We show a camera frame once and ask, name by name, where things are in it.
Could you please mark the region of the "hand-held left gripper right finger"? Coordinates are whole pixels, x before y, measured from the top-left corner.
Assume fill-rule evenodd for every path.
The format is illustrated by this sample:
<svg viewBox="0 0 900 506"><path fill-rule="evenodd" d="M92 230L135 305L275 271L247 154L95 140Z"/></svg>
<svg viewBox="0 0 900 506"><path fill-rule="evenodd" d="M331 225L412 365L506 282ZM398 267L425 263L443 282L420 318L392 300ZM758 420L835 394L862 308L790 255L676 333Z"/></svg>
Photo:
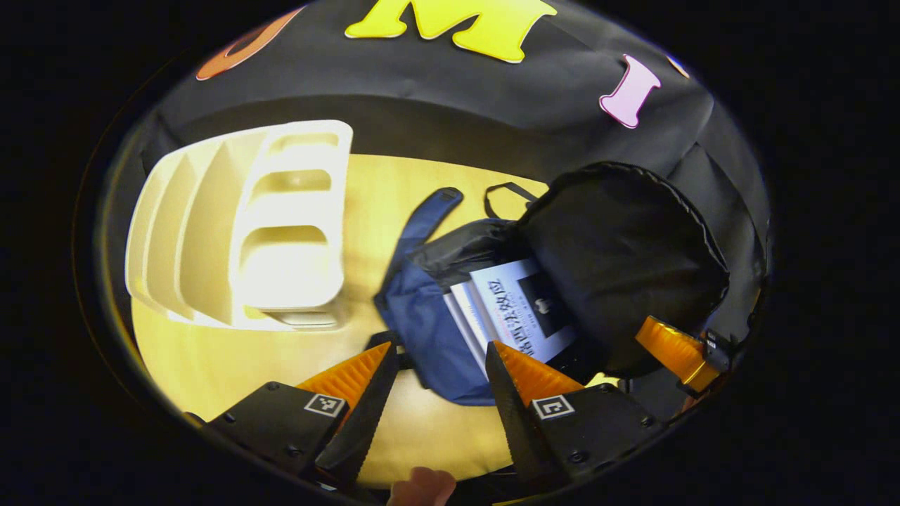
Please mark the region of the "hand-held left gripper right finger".
<svg viewBox="0 0 900 506"><path fill-rule="evenodd" d="M489 343L485 365L515 471L529 492L595 479L666 429L613 384L585 387L504 343Z"/></svg>

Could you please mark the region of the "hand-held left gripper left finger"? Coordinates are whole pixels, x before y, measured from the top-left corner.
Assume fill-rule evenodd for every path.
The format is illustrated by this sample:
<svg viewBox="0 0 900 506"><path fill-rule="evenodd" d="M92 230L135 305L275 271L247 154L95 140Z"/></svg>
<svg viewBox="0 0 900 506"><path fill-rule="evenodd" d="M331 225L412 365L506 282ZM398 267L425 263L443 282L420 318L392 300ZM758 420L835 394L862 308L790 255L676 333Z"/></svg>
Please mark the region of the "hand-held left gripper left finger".
<svg viewBox="0 0 900 506"><path fill-rule="evenodd" d="M382 342L296 385L264 382L205 423L205 433L267 467L350 489L401 368Z"/></svg>

